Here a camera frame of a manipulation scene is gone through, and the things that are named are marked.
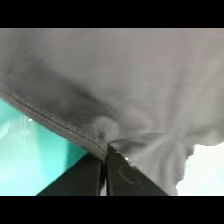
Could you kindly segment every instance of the teal fabric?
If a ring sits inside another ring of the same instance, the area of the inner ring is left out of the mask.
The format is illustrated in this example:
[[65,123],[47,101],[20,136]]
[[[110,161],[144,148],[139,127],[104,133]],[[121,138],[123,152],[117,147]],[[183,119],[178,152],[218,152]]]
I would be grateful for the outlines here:
[[0,99],[0,195],[36,195],[85,154]]

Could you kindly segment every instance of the gray fabric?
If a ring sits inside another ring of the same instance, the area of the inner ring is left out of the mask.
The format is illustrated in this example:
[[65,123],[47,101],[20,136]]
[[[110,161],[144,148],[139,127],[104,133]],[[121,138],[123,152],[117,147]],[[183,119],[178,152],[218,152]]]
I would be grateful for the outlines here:
[[1,29],[1,96],[100,159],[112,144],[170,195],[224,137],[223,29]]

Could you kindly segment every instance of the gray garment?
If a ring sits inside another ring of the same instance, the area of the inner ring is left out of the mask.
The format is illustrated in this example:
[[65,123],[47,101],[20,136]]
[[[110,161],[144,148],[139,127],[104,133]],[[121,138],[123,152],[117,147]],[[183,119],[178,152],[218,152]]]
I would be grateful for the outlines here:
[[1,96],[100,159],[112,144],[176,195],[224,137],[223,29],[1,29]]

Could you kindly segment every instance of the black object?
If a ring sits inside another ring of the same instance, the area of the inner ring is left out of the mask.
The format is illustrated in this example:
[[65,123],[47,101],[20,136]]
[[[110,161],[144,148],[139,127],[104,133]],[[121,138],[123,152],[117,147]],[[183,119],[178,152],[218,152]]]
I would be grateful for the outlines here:
[[88,154],[38,196],[99,196],[105,179],[108,196],[167,196],[112,147],[105,164]]

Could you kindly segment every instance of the fabric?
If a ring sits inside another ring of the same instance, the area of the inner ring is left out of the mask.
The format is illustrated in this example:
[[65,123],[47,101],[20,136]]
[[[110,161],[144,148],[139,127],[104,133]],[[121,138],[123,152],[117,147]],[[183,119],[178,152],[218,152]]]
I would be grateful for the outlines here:
[[224,136],[223,29],[1,29],[1,97],[100,159],[112,144],[170,195]]

